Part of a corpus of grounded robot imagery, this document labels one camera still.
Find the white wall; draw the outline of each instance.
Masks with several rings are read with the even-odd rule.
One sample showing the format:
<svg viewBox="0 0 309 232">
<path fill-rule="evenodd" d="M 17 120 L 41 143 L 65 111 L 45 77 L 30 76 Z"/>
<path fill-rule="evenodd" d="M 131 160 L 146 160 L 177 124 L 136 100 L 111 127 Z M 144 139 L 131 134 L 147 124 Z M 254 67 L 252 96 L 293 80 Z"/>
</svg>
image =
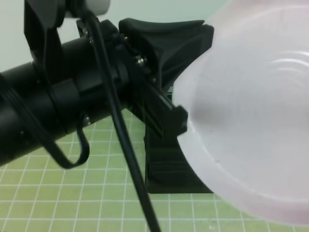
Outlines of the white wall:
<svg viewBox="0 0 309 232">
<path fill-rule="evenodd" d="M 111 0 L 109 12 L 100 20 L 117 25 L 127 17 L 153 22 L 207 19 L 226 0 Z M 23 34 L 23 0 L 0 0 L 0 72 L 31 61 Z M 78 38 L 75 20 L 65 19 L 59 30 L 62 42 Z"/>
</svg>

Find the black wire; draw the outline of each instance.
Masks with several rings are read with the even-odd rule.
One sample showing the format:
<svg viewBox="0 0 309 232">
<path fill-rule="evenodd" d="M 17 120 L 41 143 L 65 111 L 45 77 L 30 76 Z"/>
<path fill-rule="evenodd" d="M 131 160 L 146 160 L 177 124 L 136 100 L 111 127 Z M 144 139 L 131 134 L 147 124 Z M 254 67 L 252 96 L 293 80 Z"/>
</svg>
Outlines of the black wire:
<svg viewBox="0 0 309 232">
<path fill-rule="evenodd" d="M 161 232 L 154 209 L 148 196 L 144 180 L 142 178 L 138 162 L 130 141 L 129 134 L 120 110 L 120 103 L 117 91 L 112 79 L 112 72 L 108 61 L 107 52 L 104 45 L 103 36 L 99 27 L 98 19 L 91 12 L 85 12 L 83 17 L 89 34 L 93 40 L 93 47 L 98 63 L 98 69 L 103 80 L 106 95 L 109 101 L 112 119 L 117 131 L 118 139 L 124 152 L 127 165 L 129 167 L 132 180 L 139 197 L 141 207 L 145 214 L 151 232 Z"/>
</svg>

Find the metal screw head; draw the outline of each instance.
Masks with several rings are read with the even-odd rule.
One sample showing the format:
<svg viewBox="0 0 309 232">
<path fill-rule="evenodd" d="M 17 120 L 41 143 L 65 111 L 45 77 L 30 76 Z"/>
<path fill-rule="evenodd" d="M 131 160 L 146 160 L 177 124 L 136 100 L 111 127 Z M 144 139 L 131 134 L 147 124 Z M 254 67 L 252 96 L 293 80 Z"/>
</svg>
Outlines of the metal screw head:
<svg viewBox="0 0 309 232">
<path fill-rule="evenodd" d="M 84 118 L 84 126 L 90 126 L 92 123 L 90 121 L 90 118 L 88 116 L 86 116 Z"/>
<path fill-rule="evenodd" d="M 144 58 L 144 57 L 142 57 L 142 56 L 140 56 L 140 55 L 136 56 L 135 59 L 136 59 L 136 61 L 137 61 L 136 63 L 137 63 L 141 68 L 144 67 L 145 64 L 146 64 L 146 62 L 147 62 L 147 59 Z"/>
<path fill-rule="evenodd" d="M 84 36 L 88 36 L 89 35 L 89 32 L 87 31 L 86 28 L 83 29 L 83 34 L 84 34 Z"/>
</svg>

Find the black cable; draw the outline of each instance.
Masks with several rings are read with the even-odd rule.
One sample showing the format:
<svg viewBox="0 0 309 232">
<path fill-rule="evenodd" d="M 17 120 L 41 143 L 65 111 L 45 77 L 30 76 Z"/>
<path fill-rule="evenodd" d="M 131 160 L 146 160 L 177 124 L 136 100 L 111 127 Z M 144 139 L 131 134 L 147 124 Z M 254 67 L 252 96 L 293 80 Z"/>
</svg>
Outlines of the black cable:
<svg viewBox="0 0 309 232">
<path fill-rule="evenodd" d="M 15 111 L 15 113 L 24 122 L 25 127 L 32 136 L 37 139 L 54 160 L 65 169 L 71 169 L 84 164 L 89 157 L 89 143 L 83 133 L 82 120 L 80 118 L 77 126 L 77 134 L 81 144 L 81 154 L 76 163 L 67 159 L 60 147 L 55 143 L 48 131 L 41 125 L 40 121 L 30 111 L 17 91 L 0 73 L 0 96 Z"/>
<path fill-rule="evenodd" d="M 126 129 L 124 119 L 121 114 L 120 103 L 112 79 L 112 72 L 105 49 L 103 36 L 99 27 L 99 21 L 93 15 L 93 13 L 89 11 L 83 13 L 82 20 L 86 23 L 86 27 L 89 30 L 89 34 L 93 41 L 92 45 L 94 47 L 96 60 L 98 63 L 98 69 L 105 86 L 106 95 L 111 109 L 112 119 L 114 121 L 118 139 L 124 152 L 124 156 L 126 158 L 126 162 L 129 167 L 132 180 L 137 195 L 139 197 L 144 215 L 146 217 L 149 229 L 151 232 L 161 232 L 155 216 L 154 209 L 152 207 L 150 198 L 144 184 L 144 180 L 140 172 L 140 167 L 136 160 L 136 156 L 133 150 L 132 143 L 130 141 L 129 134 Z"/>
</svg>

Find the green cutting mat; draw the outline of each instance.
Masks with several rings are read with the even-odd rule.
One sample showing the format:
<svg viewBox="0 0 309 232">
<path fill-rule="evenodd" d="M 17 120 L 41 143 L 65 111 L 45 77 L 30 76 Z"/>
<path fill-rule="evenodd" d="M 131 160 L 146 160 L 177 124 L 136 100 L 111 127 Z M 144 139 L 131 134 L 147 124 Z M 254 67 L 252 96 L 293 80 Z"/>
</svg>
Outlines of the green cutting mat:
<svg viewBox="0 0 309 232">
<path fill-rule="evenodd" d="M 144 126 L 123 111 L 144 173 Z M 85 129 L 89 161 L 64 171 L 43 149 L 0 169 L 0 232 L 147 232 L 122 150 L 107 118 Z M 58 142 L 72 160 L 76 135 Z M 241 213 L 213 194 L 151 199 L 163 232 L 309 232 Z"/>
</svg>

